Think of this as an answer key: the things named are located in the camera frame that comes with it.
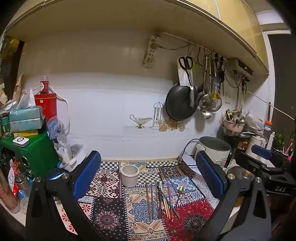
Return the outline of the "gold spoon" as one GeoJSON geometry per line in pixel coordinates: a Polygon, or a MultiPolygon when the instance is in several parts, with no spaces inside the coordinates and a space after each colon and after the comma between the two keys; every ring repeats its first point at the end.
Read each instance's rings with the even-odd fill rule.
{"type": "Polygon", "coordinates": [[[184,186],[179,186],[179,187],[178,187],[178,190],[177,190],[178,198],[177,198],[177,202],[176,202],[176,204],[175,204],[175,207],[178,206],[178,202],[179,202],[179,200],[180,200],[181,195],[184,193],[184,190],[185,190],[185,187],[184,187],[184,186]]]}

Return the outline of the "pink chopstick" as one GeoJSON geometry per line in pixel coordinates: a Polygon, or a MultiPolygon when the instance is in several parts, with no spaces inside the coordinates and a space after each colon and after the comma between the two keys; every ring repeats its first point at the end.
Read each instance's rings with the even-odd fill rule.
{"type": "Polygon", "coordinates": [[[171,203],[171,193],[170,193],[170,187],[169,187],[169,182],[167,181],[166,183],[166,187],[167,187],[167,191],[168,191],[168,197],[169,197],[169,206],[171,208],[171,219],[173,219],[173,206],[172,206],[172,203],[171,203]]]}

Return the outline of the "white ceramic utensil cup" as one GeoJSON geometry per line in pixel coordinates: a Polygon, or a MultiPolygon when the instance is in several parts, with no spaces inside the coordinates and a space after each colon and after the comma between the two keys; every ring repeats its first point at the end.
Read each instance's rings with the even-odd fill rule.
{"type": "Polygon", "coordinates": [[[121,168],[122,183],[125,187],[137,185],[140,170],[135,165],[125,165],[121,168]]]}

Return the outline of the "brown chopstick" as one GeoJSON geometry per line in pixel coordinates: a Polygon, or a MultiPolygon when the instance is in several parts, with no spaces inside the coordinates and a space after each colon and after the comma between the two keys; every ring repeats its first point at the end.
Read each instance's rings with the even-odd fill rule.
{"type": "Polygon", "coordinates": [[[147,213],[148,213],[148,219],[151,217],[151,211],[149,206],[149,193],[148,193],[148,185],[147,182],[145,182],[145,192],[146,192],[146,198],[147,198],[147,213]]]}

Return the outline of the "pink utensil basket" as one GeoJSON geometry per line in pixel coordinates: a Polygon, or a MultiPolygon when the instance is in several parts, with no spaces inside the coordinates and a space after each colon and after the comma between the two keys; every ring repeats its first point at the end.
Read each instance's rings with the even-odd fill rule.
{"type": "Polygon", "coordinates": [[[242,132],[244,126],[245,126],[245,123],[238,124],[238,123],[234,123],[234,122],[224,119],[222,128],[223,128],[223,132],[226,136],[237,137],[242,132]]]}

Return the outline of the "white rice cooker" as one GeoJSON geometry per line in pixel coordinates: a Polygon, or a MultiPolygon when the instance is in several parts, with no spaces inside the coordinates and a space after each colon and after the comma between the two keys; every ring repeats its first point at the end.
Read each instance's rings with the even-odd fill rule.
{"type": "Polygon", "coordinates": [[[205,151],[209,158],[218,164],[221,168],[224,167],[227,158],[229,156],[231,146],[218,138],[215,137],[200,137],[196,144],[195,157],[200,151],[205,151]]]}

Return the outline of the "green box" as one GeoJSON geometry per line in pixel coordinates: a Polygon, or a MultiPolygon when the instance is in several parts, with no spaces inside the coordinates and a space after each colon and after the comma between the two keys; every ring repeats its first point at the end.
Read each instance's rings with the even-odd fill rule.
{"type": "Polygon", "coordinates": [[[28,139],[30,142],[25,147],[17,147],[13,144],[13,137],[5,137],[1,139],[1,147],[14,152],[20,162],[20,171],[27,177],[45,177],[59,162],[54,144],[45,131],[28,139]]]}

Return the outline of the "white plastic colander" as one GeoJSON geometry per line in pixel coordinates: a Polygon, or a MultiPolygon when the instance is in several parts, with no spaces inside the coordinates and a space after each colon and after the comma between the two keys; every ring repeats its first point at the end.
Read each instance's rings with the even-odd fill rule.
{"type": "Polygon", "coordinates": [[[86,149],[81,144],[75,144],[71,146],[73,158],[66,164],[60,163],[59,168],[65,169],[68,172],[72,172],[78,165],[80,165],[87,157],[86,149]]]}

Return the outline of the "white square device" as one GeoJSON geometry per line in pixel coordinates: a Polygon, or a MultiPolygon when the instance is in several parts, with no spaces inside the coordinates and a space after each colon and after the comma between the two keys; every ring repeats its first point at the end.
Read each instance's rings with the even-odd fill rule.
{"type": "Polygon", "coordinates": [[[25,147],[30,143],[30,139],[26,137],[16,137],[13,139],[13,144],[17,147],[25,147]]]}

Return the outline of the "patterned patchwork mat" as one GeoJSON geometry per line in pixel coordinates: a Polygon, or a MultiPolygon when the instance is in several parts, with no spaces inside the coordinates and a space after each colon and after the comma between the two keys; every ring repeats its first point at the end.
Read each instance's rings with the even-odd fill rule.
{"type": "Polygon", "coordinates": [[[181,160],[136,162],[137,185],[122,182],[124,162],[103,162],[78,204],[106,240],[192,240],[219,204],[203,177],[181,160]]]}

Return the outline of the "plastic bag of salt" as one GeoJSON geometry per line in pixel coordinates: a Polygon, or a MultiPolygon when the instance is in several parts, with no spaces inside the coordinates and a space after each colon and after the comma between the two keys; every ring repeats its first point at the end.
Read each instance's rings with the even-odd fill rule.
{"type": "Polygon", "coordinates": [[[54,149],[63,164],[67,164],[72,159],[72,150],[67,141],[64,125],[55,116],[47,122],[47,134],[54,143],[54,149]]]}

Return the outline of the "teal tissue box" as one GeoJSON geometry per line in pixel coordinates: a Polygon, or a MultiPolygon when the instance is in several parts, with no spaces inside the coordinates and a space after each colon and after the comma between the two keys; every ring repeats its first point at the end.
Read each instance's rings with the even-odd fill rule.
{"type": "Polygon", "coordinates": [[[15,109],[9,112],[11,132],[22,132],[41,129],[45,116],[41,106],[36,105],[33,91],[23,90],[22,96],[15,109]]]}

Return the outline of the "red box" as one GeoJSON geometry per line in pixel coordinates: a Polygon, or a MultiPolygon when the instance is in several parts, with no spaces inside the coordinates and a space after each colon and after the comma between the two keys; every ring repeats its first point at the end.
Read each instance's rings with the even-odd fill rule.
{"type": "Polygon", "coordinates": [[[34,96],[35,103],[41,106],[45,116],[45,122],[57,116],[57,96],[55,93],[36,94],[34,96]]]}

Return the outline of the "white power strip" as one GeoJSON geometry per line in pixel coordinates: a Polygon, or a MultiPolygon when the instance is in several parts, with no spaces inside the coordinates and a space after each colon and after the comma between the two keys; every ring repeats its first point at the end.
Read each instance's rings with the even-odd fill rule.
{"type": "Polygon", "coordinates": [[[156,60],[156,52],[159,45],[160,37],[156,35],[151,35],[149,38],[149,43],[147,46],[147,51],[144,56],[143,66],[145,68],[153,68],[156,60]]]}

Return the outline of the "black handled scissors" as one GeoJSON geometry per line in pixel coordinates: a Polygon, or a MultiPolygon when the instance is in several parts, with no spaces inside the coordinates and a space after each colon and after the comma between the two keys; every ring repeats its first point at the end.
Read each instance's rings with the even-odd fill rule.
{"type": "Polygon", "coordinates": [[[192,82],[191,77],[191,69],[193,68],[193,58],[191,56],[182,56],[178,59],[179,65],[185,72],[187,73],[187,77],[189,80],[189,88],[190,88],[190,106],[193,108],[195,105],[195,99],[194,99],[194,85],[192,82]]]}

